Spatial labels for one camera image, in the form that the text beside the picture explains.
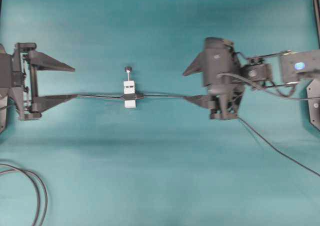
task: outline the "teal backdrop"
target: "teal backdrop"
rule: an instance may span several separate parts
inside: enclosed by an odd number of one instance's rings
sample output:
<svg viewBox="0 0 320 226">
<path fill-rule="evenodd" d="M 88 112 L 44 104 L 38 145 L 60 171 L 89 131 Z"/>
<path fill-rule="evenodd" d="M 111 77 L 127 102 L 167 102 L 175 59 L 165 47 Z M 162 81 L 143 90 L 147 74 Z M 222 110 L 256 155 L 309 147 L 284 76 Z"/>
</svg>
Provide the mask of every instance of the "teal backdrop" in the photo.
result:
<svg viewBox="0 0 320 226">
<path fill-rule="evenodd" d="M 41 95 L 123 91 L 206 93 L 182 72 L 205 37 L 248 56 L 318 48 L 312 0 L 3 0 L 0 41 L 76 68 L 39 72 Z M 280 83 L 277 60 L 275 80 Z M 301 83 L 295 94 L 305 97 Z M 285 153 L 320 171 L 320 131 L 307 102 L 247 89 L 240 115 Z M 74 99 L 20 122 L 10 109 L 0 160 L 33 169 L 49 188 L 45 225 L 319 225 L 320 179 L 275 153 L 238 120 L 211 121 L 181 99 Z M 0 178 L 0 225 L 31 225 L 36 195 Z"/>
</svg>

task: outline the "wire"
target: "wire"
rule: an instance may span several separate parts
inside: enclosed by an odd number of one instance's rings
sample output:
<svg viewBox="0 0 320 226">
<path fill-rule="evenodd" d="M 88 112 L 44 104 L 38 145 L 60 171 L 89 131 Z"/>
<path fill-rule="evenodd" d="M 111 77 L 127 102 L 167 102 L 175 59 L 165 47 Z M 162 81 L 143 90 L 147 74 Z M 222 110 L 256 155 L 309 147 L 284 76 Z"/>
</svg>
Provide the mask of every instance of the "wire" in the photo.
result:
<svg viewBox="0 0 320 226">
<path fill-rule="evenodd" d="M 156 94 L 144 94 L 146 98 L 183 98 L 182 95 L 156 95 Z M 110 100 L 124 100 L 123 96 L 98 96 L 98 95 L 78 95 L 79 98 L 101 98 L 101 99 L 110 99 Z"/>
<path fill-rule="evenodd" d="M 32 222 L 32 226 L 36 226 L 37 220 L 39 218 L 39 212 L 40 212 L 40 193 L 39 193 L 39 188 L 38 188 L 37 184 L 22 169 L 19 169 L 17 167 L 11 166 L 9 164 L 3 164 L 3 163 L 0 163 L 0 167 L 7 167 L 7 168 L 13 169 L 15 171 L 18 171 L 18 172 L 22 173 L 23 175 L 25 175 L 32 182 L 32 184 L 33 184 L 33 186 L 35 188 L 35 193 L 36 193 L 36 211 L 35 211 L 35 216 L 34 216 L 34 219 L 33 219 L 33 222 Z"/>
<path fill-rule="evenodd" d="M 42 225 L 44 220 L 45 220 L 46 213 L 47 213 L 47 208 L 48 208 L 48 191 L 47 191 L 47 188 L 46 188 L 44 182 L 42 181 L 42 179 L 35 172 L 29 171 L 29 170 L 25 170 L 25 169 L 22 169 L 22 171 L 24 171 L 26 173 L 29 173 L 32 176 L 36 177 L 37 180 L 40 182 L 42 188 L 43 188 L 43 192 L 44 192 L 44 207 L 43 207 L 42 217 L 41 217 L 41 220 L 40 220 L 40 223 L 39 223 L 39 225 Z M 4 174 L 8 174 L 8 173 L 13 173 L 13 172 L 19 172 L 19 171 L 16 171 L 14 169 L 9 169 L 9 170 L 0 172 L 0 176 L 4 175 Z"/>
<path fill-rule="evenodd" d="M 292 162 L 298 164 L 299 166 L 303 167 L 304 169 L 308 170 L 309 172 L 312 172 L 316 176 L 320 177 L 320 173 L 312 170 L 311 168 L 303 165 L 302 163 L 298 162 L 297 160 L 293 159 L 292 157 L 286 155 L 285 153 L 281 152 L 279 149 L 277 149 L 275 146 L 273 146 L 267 139 L 265 139 L 260 133 L 258 133 L 250 124 L 248 124 L 245 120 L 238 117 L 238 119 L 243 122 L 248 128 L 250 128 L 256 135 L 258 135 L 263 141 L 265 141 L 274 151 L 281 154 L 282 156 L 286 157 L 287 159 L 291 160 Z"/>
<path fill-rule="evenodd" d="M 113 96 L 98 96 L 98 95 L 77 95 L 78 98 L 101 98 L 106 100 L 123 100 L 124 97 L 113 97 Z"/>
<path fill-rule="evenodd" d="M 9 105 L 7 105 L 7 106 L 4 106 L 4 107 L 1 107 L 0 108 L 0 111 L 2 111 L 2 110 L 4 110 L 4 109 L 7 109 L 7 108 L 9 108 L 9 107 L 12 107 L 14 104 L 9 104 Z"/>
<path fill-rule="evenodd" d="M 320 99 L 320 97 L 310 97 L 310 98 L 294 98 L 294 97 L 284 97 L 282 95 L 279 95 L 277 93 L 273 93 L 273 92 L 270 92 L 268 91 L 266 88 L 263 88 L 262 86 L 260 86 L 259 84 L 251 81 L 251 80 L 248 80 L 247 78 L 245 77 L 242 77 L 242 76 L 239 76 L 237 74 L 233 74 L 233 73 L 220 73 L 217 75 L 217 77 L 222 77 L 222 76 L 228 76 L 228 77 L 233 77 L 233 78 L 236 78 L 240 81 L 243 81 L 245 83 L 248 83 L 250 84 L 251 86 L 257 88 L 258 90 L 262 90 L 266 93 L 269 93 L 273 96 L 276 96 L 276 97 L 280 97 L 280 98 L 285 98 L 285 99 L 289 99 L 289 100 L 294 100 L 294 101 L 309 101 L 309 100 L 315 100 L 315 99 Z"/>
<path fill-rule="evenodd" d="M 291 90 L 289 91 L 288 94 L 284 94 L 282 91 L 280 91 L 280 89 L 276 86 L 276 84 L 273 81 L 270 81 L 270 83 L 273 85 L 273 87 L 275 87 L 276 92 L 278 92 L 279 95 L 283 97 L 291 97 L 296 92 L 295 84 L 291 86 Z"/>
<path fill-rule="evenodd" d="M 149 95 L 145 94 L 144 97 L 148 98 L 184 98 L 182 95 Z"/>
</svg>

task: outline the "screw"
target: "screw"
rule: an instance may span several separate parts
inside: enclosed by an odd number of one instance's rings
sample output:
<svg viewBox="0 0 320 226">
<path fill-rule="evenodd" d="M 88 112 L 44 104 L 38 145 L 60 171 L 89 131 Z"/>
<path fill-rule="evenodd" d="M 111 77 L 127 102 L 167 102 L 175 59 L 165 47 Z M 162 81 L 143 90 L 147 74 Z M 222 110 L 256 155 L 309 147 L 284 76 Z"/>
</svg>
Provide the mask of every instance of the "screw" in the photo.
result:
<svg viewBox="0 0 320 226">
<path fill-rule="evenodd" d="M 251 70 L 251 71 L 249 71 L 248 75 L 250 77 L 255 77 L 257 75 L 257 71 L 256 70 Z"/>
<path fill-rule="evenodd" d="M 125 67 L 124 71 L 128 74 L 128 81 L 130 81 L 130 72 L 132 72 L 132 67 Z"/>
</svg>

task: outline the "white clamp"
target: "white clamp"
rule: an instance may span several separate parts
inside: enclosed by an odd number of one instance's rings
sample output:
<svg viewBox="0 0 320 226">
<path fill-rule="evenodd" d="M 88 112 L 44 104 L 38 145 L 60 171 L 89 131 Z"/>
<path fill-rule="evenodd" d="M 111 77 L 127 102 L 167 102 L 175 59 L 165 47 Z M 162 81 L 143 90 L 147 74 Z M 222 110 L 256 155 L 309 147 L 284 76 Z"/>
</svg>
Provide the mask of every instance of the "white clamp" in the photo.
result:
<svg viewBox="0 0 320 226">
<path fill-rule="evenodd" d="M 124 107 L 136 108 L 136 84 L 135 81 L 130 80 L 132 67 L 125 67 L 124 70 L 128 74 L 128 80 L 123 82 Z"/>
</svg>

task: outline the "mounting plate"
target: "mounting plate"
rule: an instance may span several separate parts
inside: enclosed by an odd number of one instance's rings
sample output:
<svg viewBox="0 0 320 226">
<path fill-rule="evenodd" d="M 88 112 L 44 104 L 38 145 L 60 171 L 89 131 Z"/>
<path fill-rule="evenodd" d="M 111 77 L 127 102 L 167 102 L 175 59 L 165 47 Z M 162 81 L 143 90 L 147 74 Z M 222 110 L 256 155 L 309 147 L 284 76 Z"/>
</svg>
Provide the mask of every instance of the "mounting plate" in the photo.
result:
<svg viewBox="0 0 320 226">
<path fill-rule="evenodd" d="M 320 81 L 314 79 L 306 88 L 306 94 L 309 97 L 320 97 Z M 320 130 L 320 100 L 309 100 L 310 123 Z"/>
</svg>

